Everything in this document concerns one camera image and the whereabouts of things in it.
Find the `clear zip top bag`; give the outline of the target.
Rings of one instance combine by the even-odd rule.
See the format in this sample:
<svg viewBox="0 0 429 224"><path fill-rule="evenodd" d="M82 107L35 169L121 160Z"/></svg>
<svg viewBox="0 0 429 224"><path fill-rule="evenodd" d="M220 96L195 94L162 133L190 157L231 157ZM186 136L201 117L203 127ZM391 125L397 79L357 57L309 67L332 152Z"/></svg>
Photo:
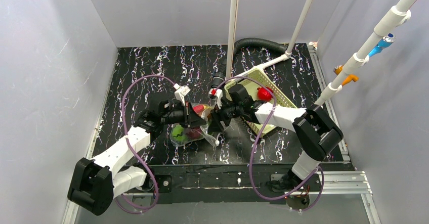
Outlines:
<svg viewBox="0 0 429 224"><path fill-rule="evenodd" d="M211 124L210 113L213 106L208 104L192 104L192 109L201 120L192 124L191 126L185 126L184 124L175 123L169 133L169 139L173 146L183 147L199 140L206 140L213 147L217 147L220 144L218 140L219 133L209 132Z"/></svg>

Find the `red fake apple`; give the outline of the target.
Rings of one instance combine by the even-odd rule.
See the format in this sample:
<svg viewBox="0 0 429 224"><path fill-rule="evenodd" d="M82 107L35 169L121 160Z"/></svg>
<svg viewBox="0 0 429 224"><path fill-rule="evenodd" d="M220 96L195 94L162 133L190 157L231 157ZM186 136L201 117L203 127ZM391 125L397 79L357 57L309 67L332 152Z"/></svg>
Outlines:
<svg viewBox="0 0 429 224"><path fill-rule="evenodd" d="M263 101L271 101L273 99L273 90L269 87L267 88L263 88L263 87L259 87L258 88L258 92L257 92L257 97L259 100L263 100Z"/></svg>

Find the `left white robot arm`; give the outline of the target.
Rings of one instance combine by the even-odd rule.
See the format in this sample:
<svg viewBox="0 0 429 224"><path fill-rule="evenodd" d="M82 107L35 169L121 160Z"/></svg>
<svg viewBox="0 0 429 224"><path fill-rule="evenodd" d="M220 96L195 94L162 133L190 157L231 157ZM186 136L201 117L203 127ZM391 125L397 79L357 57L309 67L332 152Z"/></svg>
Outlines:
<svg viewBox="0 0 429 224"><path fill-rule="evenodd" d="M162 134L166 125L195 129L207 124L210 107L179 100L166 100L144 110L126 135L92 159L81 158L75 166L67 193L69 201L94 215L103 214L114 198L143 186L149 174L145 167L124 165Z"/></svg>

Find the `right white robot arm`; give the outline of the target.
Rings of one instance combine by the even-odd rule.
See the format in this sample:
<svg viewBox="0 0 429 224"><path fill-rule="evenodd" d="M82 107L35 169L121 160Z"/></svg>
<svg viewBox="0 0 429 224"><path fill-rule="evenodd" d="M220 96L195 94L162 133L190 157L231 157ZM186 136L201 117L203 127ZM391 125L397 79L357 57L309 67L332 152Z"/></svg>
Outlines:
<svg viewBox="0 0 429 224"><path fill-rule="evenodd" d="M281 181L271 182L272 187L279 190L293 189L311 176L344 138L340 128L319 105L290 108L254 100L241 84L229 88L228 98L217 88L212 88L209 95L217 101L211 112L211 126L215 130L224 129L233 118L243 118L259 125L285 128L297 135L303 152Z"/></svg>

